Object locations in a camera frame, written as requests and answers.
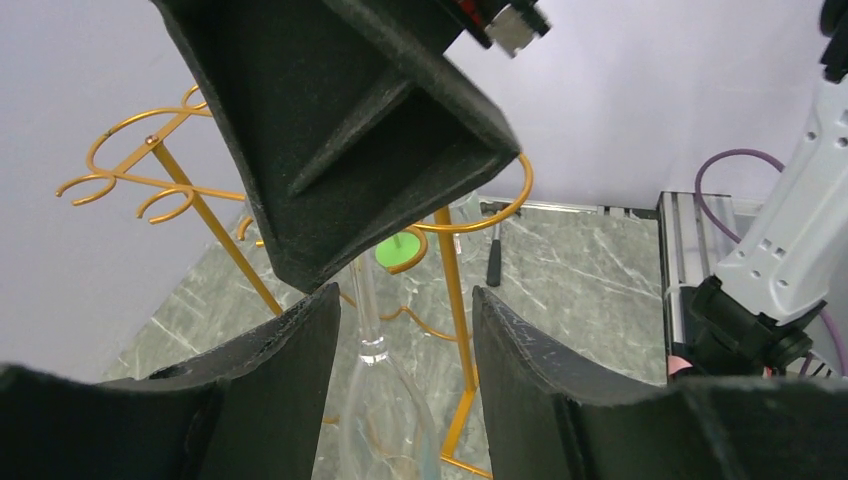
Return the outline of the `green plastic wine glass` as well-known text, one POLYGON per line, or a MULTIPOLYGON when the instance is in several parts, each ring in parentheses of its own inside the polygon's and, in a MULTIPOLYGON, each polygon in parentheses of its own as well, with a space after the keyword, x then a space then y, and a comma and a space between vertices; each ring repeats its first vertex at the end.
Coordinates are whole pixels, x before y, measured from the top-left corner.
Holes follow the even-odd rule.
POLYGON ((410 231, 402 231, 375 248, 377 263, 390 274, 402 273, 417 265, 427 251, 427 242, 410 231))

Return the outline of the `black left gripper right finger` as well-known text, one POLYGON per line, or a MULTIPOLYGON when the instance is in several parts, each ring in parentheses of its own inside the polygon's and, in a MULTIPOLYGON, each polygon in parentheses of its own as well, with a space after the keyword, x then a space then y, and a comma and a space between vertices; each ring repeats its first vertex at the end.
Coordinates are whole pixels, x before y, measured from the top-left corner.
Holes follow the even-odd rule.
POLYGON ((497 479, 843 479, 847 385, 694 377, 654 386, 599 365, 473 291, 497 479))

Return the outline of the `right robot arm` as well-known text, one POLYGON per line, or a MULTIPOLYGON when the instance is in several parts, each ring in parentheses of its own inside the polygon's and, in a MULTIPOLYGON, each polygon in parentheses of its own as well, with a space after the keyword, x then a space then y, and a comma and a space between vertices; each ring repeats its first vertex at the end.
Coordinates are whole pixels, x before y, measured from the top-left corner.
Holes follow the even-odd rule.
MULTIPOLYGON (((491 180, 521 148, 499 108, 445 58, 483 47, 531 1, 160 1, 236 163, 276 275, 310 293, 359 254, 491 180)), ((691 360, 706 375, 783 368, 811 347, 847 252, 847 5, 807 130, 746 235, 696 289, 691 360)))

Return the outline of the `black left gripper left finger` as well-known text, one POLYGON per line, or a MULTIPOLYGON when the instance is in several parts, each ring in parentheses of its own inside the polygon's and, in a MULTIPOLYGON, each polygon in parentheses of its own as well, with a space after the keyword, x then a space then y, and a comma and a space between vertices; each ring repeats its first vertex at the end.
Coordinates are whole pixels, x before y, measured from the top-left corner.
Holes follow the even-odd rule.
POLYGON ((5 479, 308 479, 341 319, 327 284, 143 379, 1 368, 5 479))

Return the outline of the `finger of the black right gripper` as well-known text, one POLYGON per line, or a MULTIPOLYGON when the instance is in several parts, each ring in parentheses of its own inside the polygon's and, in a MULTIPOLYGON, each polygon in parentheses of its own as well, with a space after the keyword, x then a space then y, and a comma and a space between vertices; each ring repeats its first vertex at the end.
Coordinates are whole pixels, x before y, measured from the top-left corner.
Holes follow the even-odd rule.
POLYGON ((445 58, 434 1, 159 1, 276 276, 309 293, 499 174, 520 145, 445 58))

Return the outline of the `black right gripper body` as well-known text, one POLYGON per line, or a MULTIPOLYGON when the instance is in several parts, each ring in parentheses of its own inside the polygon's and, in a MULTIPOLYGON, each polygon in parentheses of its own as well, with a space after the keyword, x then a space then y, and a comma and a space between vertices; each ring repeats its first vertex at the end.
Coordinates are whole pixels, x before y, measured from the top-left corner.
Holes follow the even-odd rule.
POLYGON ((551 29, 537 1, 438 0, 435 4, 482 48, 497 45, 510 58, 551 29))

